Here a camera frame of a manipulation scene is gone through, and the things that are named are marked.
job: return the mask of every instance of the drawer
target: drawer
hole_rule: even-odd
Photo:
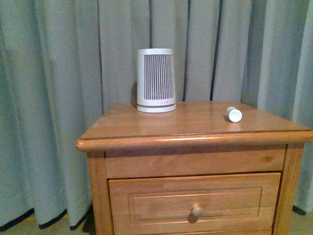
[[[279,182],[280,173],[109,180],[114,234],[269,231]]]
[[[111,152],[106,171],[108,179],[280,171],[285,150],[280,144]]]

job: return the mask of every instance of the white air purifier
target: white air purifier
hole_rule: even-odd
[[[137,109],[163,113],[176,109],[174,60],[171,49],[138,51]]]

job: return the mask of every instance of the drawer knob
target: drawer knob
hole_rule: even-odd
[[[203,215],[203,208],[199,205],[194,205],[191,213],[194,217],[199,218],[201,215]]]

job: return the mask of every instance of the grille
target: grille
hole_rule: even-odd
[[[144,55],[144,99],[174,98],[174,84],[172,55]]]

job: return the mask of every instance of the curtain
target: curtain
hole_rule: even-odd
[[[177,101],[184,89],[186,101],[210,100],[220,7],[213,96],[240,101],[250,0],[100,0],[104,109],[130,102],[137,51],[150,47],[173,50]]]
[[[0,2],[0,226],[90,207],[75,142],[102,114],[96,1]]]
[[[313,1],[252,4],[242,102],[313,128]],[[305,145],[294,205],[313,209],[313,144]]]
[[[171,48],[177,101],[237,100],[312,128],[312,1],[1,0],[0,226],[90,205],[75,141],[134,97],[137,50]],[[313,207],[307,144],[295,205]]]

